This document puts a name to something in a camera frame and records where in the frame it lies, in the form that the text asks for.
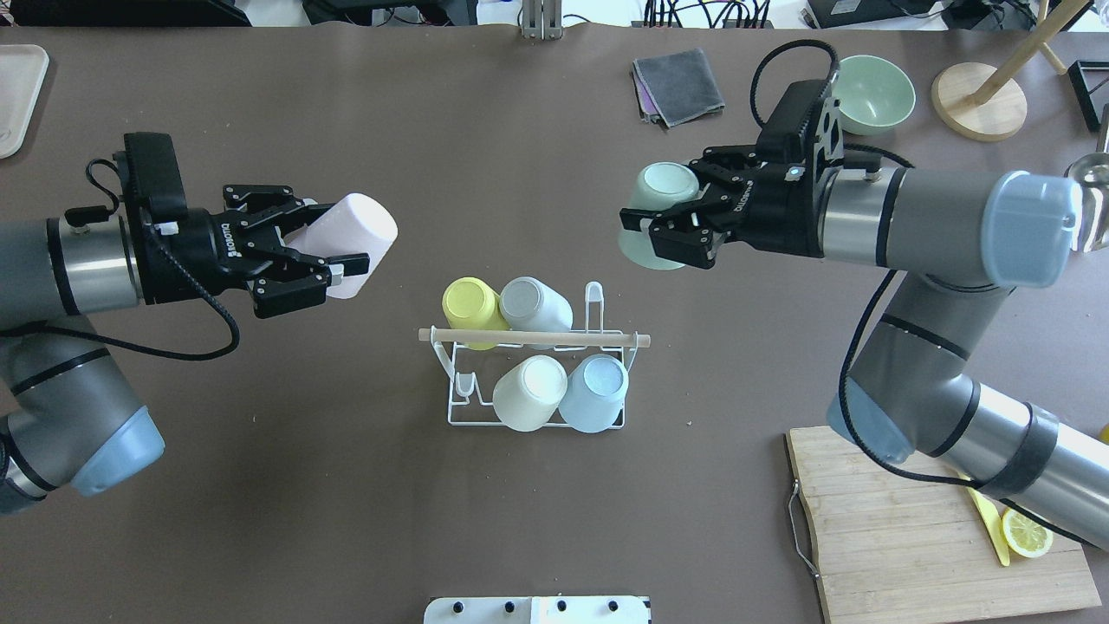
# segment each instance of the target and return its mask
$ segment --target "wooden cutting board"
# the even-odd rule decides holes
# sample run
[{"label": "wooden cutting board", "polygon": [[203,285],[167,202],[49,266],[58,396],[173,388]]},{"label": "wooden cutting board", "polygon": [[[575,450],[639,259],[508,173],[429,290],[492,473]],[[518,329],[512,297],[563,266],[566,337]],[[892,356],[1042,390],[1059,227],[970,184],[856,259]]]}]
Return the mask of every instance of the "wooden cutting board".
[{"label": "wooden cutting board", "polygon": [[[786,436],[827,624],[936,624],[1100,606],[1082,548],[1056,536],[1003,567],[965,489],[895,477],[831,428]],[[950,475],[913,454],[902,467]]]}]

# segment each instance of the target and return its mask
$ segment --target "folded towel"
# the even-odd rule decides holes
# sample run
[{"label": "folded towel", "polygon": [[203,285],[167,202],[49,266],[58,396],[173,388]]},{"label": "folded towel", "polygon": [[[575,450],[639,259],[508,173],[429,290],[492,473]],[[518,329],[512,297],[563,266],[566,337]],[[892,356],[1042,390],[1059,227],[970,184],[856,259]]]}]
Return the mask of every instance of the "folded towel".
[{"label": "folded towel", "polygon": [[[664,57],[635,59],[632,61],[632,70],[667,127],[724,108],[724,99],[716,88],[709,59],[701,48]],[[641,98],[640,108],[647,117],[649,111],[644,103]]]},{"label": "folded towel", "polygon": [[643,81],[639,79],[635,72],[631,73],[631,79],[635,83],[635,96],[639,99],[639,113],[647,123],[658,123],[662,120],[659,115],[659,109],[651,101],[651,95],[647,93],[647,86],[643,86]]}]

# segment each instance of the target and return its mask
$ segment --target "yellow cup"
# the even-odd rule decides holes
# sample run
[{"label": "yellow cup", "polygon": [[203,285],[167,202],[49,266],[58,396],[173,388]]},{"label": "yellow cup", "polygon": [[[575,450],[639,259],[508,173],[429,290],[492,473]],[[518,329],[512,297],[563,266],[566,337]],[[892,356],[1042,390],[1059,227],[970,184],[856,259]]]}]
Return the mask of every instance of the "yellow cup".
[{"label": "yellow cup", "polygon": [[[442,293],[442,314],[455,330],[508,330],[499,303],[500,296],[489,284],[477,277],[459,277]],[[467,347],[486,351],[497,344],[471,342]]]}]

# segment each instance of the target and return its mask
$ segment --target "wooden dowel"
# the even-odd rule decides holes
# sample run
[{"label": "wooden dowel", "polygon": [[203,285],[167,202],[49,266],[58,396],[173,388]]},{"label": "wooden dowel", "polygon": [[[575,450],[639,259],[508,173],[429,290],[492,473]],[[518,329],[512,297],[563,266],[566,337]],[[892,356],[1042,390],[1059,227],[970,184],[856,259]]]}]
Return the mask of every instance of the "wooden dowel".
[{"label": "wooden dowel", "polygon": [[1020,42],[1020,45],[1017,47],[1013,55],[1001,67],[997,68],[997,71],[987,78],[986,82],[970,95],[970,103],[980,106],[988,102],[1006,82],[1016,75],[1017,71],[1028,62],[1028,59],[1032,58],[1032,54],[1040,49],[1040,43],[1047,43],[1062,30],[1062,27],[1070,21],[1070,18],[1077,16],[1079,11],[1086,8],[1088,1],[1062,0],[1062,3],[1056,7],[1047,19],[1036,27],[1036,31]]},{"label": "wooden dowel", "polygon": [[[419,340],[429,342],[431,330],[419,330]],[[435,340],[442,342],[478,342],[506,345],[557,345],[559,347],[621,347],[645,349],[651,347],[648,335],[602,335],[576,333],[513,333],[496,330],[440,330]]]},{"label": "wooden dowel", "polygon": [[[1048,6],[1049,6],[1048,0],[1044,0],[1042,2],[1039,3],[1039,11],[1038,14],[1036,16],[1036,23],[1042,23],[1044,20],[1047,19]],[[1051,67],[1055,68],[1056,73],[1058,73],[1059,75],[1067,73],[1067,65],[1062,64],[1062,61],[1059,60],[1059,57],[1055,53],[1055,50],[1048,47],[1046,41],[1044,43],[1040,43],[1040,52],[1044,52],[1044,58],[1047,59],[1047,62],[1051,63]]]}]

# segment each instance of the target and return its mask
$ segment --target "gray cloth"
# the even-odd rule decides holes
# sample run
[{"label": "gray cloth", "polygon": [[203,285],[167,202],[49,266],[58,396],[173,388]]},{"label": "gray cloth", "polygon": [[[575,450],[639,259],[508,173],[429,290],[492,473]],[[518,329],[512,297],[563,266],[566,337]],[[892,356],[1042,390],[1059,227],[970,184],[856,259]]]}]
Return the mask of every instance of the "gray cloth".
[{"label": "gray cloth", "polygon": [[724,99],[701,48],[635,59],[632,68],[667,127],[724,108]]}]

